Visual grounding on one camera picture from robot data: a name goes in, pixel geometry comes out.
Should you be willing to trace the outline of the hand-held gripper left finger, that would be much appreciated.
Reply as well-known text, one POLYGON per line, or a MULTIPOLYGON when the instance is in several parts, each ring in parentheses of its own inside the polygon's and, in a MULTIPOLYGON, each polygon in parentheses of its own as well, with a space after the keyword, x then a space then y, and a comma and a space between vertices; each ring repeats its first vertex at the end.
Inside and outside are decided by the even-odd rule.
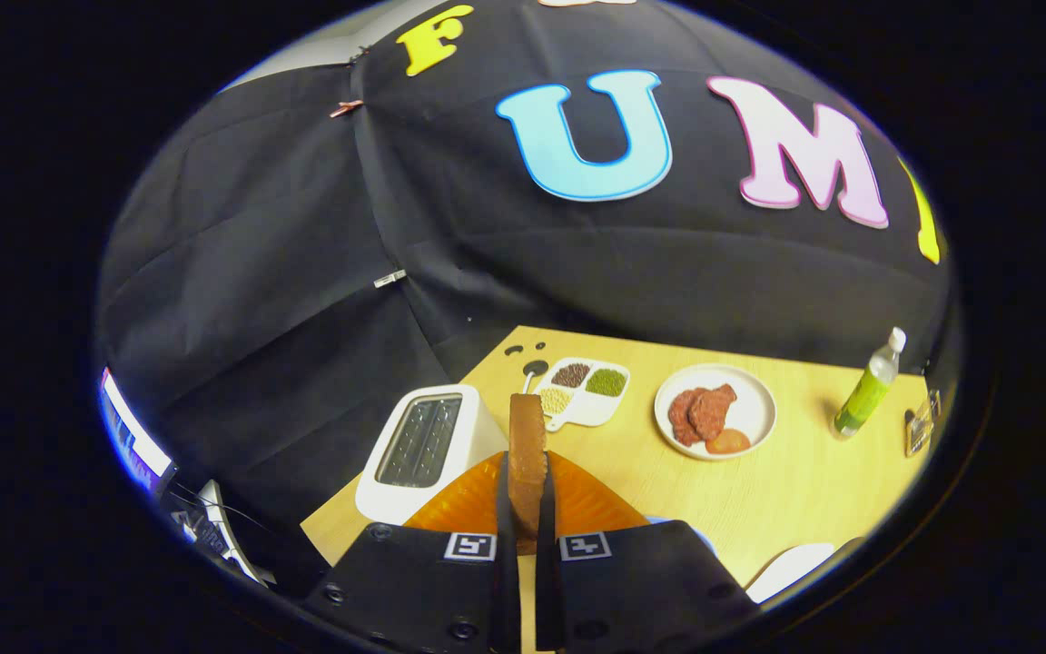
POLYGON ((476 526, 372 522, 317 580, 302 607, 382 653, 518 653, 518 560, 507 455, 462 473, 427 504, 476 526))

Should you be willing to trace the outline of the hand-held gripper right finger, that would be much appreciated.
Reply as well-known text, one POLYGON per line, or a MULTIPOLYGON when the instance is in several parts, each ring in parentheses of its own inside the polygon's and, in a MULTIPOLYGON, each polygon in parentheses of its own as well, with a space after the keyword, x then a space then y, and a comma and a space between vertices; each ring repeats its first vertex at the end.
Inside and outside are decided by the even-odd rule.
POLYGON ((560 653, 695 653, 760 606, 680 519, 636 513, 575 463, 548 453, 539 510, 536 645, 560 653))

